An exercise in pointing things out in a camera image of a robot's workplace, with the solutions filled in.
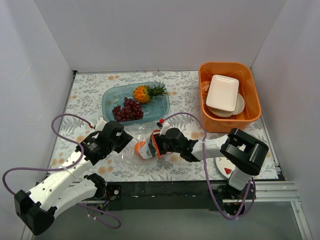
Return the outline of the clear zip top bag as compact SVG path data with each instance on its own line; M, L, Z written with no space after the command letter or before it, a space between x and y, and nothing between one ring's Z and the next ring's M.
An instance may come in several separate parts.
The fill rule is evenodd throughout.
M160 133L159 129L152 130L138 125L132 125L132 129L126 128L125 130L132 136L132 140L120 153L120 159L123 163L142 166L158 159L155 135ZM141 141L144 141L145 145L138 151L138 154L136 154L135 145Z

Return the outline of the fake orange fruit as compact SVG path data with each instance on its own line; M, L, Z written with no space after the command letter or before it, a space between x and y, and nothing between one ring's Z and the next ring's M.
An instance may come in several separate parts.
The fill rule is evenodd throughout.
M134 152L135 152L136 154L138 154L138 153L139 153L139 150L140 150L145 144L146 144L145 141L139 141L139 142L137 142L137 143L135 144L135 147L134 147Z

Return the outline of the purple fake grape bunch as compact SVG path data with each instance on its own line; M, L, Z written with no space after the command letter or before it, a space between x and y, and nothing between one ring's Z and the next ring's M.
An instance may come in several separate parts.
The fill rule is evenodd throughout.
M128 122L134 119L134 114L129 106L115 106L112 109L112 114L117 122Z
M124 98L122 112L126 121L140 120L144 117L141 104L127 97Z

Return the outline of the fake pineapple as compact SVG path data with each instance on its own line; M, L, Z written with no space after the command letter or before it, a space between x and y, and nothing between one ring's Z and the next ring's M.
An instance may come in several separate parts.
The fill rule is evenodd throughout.
M156 97L167 95L167 89L161 84L139 85L133 91L133 99L140 104L147 104Z

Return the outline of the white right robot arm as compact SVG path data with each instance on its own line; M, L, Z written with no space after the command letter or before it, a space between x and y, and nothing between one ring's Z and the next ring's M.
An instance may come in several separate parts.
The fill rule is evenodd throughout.
M178 128L169 128L153 138L157 154L178 153L187 162L200 162L207 158L227 158L234 166L228 176L224 195L237 199L245 192L247 182L260 174L269 151L264 142L233 128L222 137L199 141L187 139Z

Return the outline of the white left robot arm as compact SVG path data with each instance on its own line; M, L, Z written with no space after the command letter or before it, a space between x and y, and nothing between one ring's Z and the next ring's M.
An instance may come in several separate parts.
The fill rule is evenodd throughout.
M77 184L73 182L110 153L120 153L133 137L120 123L102 118L94 129L78 144L61 170L51 173L30 190L20 190L14 195L17 216L35 236L44 233L58 215L77 203L105 198L107 182L100 175L93 173Z

